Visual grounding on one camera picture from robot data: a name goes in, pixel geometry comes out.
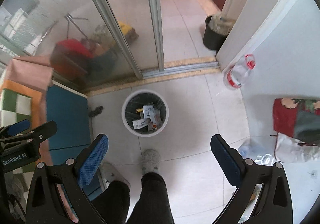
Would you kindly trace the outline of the white trash bin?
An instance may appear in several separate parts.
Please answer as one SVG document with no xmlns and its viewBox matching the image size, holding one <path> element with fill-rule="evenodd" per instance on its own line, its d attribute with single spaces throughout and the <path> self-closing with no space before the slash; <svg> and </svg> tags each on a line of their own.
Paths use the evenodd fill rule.
<svg viewBox="0 0 320 224">
<path fill-rule="evenodd" d="M 138 137 L 153 137 L 164 130 L 169 120 L 169 108 L 164 98 L 155 91 L 140 89 L 124 101 L 121 117 L 125 128 Z M 135 130 L 132 121 L 149 118 L 148 126 Z"/>
</svg>

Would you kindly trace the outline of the crushed clear plastic bottle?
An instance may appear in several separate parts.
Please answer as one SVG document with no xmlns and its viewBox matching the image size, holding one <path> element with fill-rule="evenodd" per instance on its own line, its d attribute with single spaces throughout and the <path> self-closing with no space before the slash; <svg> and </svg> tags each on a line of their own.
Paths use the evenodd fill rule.
<svg viewBox="0 0 320 224">
<path fill-rule="evenodd" d="M 238 148 L 238 152 L 244 159 L 250 158 L 259 165 L 272 166 L 276 163 L 274 156 L 254 139 L 246 139 Z"/>
</svg>

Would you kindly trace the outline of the clear plastic bag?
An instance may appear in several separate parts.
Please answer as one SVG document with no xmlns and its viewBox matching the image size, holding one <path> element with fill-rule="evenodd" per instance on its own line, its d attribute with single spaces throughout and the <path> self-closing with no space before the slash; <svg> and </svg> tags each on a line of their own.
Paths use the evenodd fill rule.
<svg viewBox="0 0 320 224">
<path fill-rule="evenodd" d="M 278 132 L 274 157 L 282 163 L 316 162 L 319 161 L 319 146 L 309 145 L 299 139 Z"/>
</svg>

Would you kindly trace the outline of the grey left slipper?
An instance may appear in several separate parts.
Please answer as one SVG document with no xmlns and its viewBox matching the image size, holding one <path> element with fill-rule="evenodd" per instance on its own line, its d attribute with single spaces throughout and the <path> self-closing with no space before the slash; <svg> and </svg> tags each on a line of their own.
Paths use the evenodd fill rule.
<svg viewBox="0 0 320 224">
<path fill-rule="evenodd" d="M 113 181 L 120 181 L 130 187 L 130 183 L 127 181 L 127 179 L 124 178 L 123 175 L 121 175 L 121 173 L 108 162 L 102 163 L 102 165 L 100 166 L 100 173 L 104 184 L 110 184 Z"/>
</svg>

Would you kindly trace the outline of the grey slipper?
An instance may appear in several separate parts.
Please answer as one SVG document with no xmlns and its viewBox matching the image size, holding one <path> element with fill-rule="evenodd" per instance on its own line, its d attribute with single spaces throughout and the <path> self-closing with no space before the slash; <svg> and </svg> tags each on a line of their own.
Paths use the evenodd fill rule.
<svg viewBox="0 0 320 224">
<path fill-rule="evenodd" d="M 104 184 L 110 184 L 113 181 L 120 181 L 130 187 L 130 183 L 127 181 L 127 179 L 124 178 L 123 175 L 121 175 L 121 173 L 108 162 L 102 163 L 102 165 L 100 166 L 100 173 Z"/>
<path fill-rule="evenodd" d="M 142 154 L 142 174 L 158 173 L 161 157 L 156 150 L 148 149 Z"/>
</svg>

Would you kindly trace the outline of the black trouser legs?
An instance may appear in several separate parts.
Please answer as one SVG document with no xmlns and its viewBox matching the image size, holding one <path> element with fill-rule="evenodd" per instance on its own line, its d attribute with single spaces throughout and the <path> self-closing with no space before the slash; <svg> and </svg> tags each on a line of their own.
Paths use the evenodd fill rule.
<svg viewBox="0 0 320 224">
<path fill-rule="evenodd" d="M 108 188 L 92 200 L 92 204 L 106 223 L 174 223 L 167 186 L 161 175 L 143 175 L 142 191 L 130 215 L 129 186 L 112 181 Z"/>
</svg>

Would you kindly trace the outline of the blue cabinet panel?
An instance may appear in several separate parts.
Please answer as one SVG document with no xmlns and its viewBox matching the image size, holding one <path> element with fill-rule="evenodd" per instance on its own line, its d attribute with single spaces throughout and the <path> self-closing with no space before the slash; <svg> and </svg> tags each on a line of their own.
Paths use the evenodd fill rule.
<svg viewBox="0 0 320 224">
<path fill-rule="evenodd" d="M 54 165 L 76 158 L 91 144 L 87 98 L 56 85 L 49 87 L 47 120 L 57 124 L 56 134 L 49 138 Z"/>
</svg>

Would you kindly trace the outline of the dark rag on floor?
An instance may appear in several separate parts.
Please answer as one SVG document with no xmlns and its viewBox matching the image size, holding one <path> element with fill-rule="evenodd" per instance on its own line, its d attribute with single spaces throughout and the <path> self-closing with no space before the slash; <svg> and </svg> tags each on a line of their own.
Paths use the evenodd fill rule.
<svg viewBox="0 0 320 224">
<path fill-rule="evenodd" d="M 97 106 L 94 110 L 91 110 L 88 114 L 90 118 L 94 118 L 98 115 L 100 115 L 103 112 L 104 107 L 103 106 Z"/>
</svg>

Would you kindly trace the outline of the grey right slipper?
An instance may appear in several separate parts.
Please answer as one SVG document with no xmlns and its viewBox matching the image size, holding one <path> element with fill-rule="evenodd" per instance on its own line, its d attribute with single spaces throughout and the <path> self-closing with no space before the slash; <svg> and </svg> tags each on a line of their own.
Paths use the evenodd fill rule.
<svg viewBox="0 0 320 224">
<path fill-rule="evenodd" d="M 161 157 L 156 150 L 148 149 L 142 154 L 142 174 L 158 173 Z"/>
</svg>

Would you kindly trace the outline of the white medicine box in bin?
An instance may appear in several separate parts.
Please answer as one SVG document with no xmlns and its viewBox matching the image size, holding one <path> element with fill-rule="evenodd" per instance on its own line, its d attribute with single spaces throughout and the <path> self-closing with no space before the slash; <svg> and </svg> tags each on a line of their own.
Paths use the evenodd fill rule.
<svg viewBox="0 0 320 224">
<path fill-rule="evenodd" d="M 148 126 L 149 123 L 150 123 L 150 119 L 149 118 L 143 118 L 143 119 L 132 121 L 133 128 L 135 130 L 142 129 L 142 128 Z"/>
</svg>

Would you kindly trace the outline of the large clear water bottle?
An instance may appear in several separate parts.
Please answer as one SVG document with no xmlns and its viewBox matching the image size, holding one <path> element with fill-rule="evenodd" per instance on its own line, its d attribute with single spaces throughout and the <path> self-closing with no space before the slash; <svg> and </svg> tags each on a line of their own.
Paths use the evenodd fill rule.
<svg viewBox="0 0 320 224">
<path fill-rule="evenodd" d="M 255 57 L 253 54 L 242 56 L 228 71 L 224 74 L 223 81 L 230 89 L 239 89 L 247 81 L 255 68 Z"/>
</svg>

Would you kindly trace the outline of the black bucket with mop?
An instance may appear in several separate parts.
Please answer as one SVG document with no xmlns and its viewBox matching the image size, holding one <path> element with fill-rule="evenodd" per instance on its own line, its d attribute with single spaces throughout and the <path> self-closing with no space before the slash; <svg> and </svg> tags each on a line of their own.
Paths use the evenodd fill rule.
<svg viewBox="0 0 320 224">
<path fill-rule="evenodd" d="M 234 19 L 221 14 L 210 15 L 205 19 L 203 44 L 209 50 L 218 52 L 235 24 Z"/>
</svg>

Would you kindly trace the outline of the sliding glass door frame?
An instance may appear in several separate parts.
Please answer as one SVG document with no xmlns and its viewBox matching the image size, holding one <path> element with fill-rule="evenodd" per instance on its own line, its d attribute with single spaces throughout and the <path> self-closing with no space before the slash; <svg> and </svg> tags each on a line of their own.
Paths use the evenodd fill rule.
<svg viewBox="0 0 320 224">
<path fill-rule="evenodd" d="M 202 42 L 211 0 L 93 0 L 139 79 L 217 67 Z"/>
</svg>

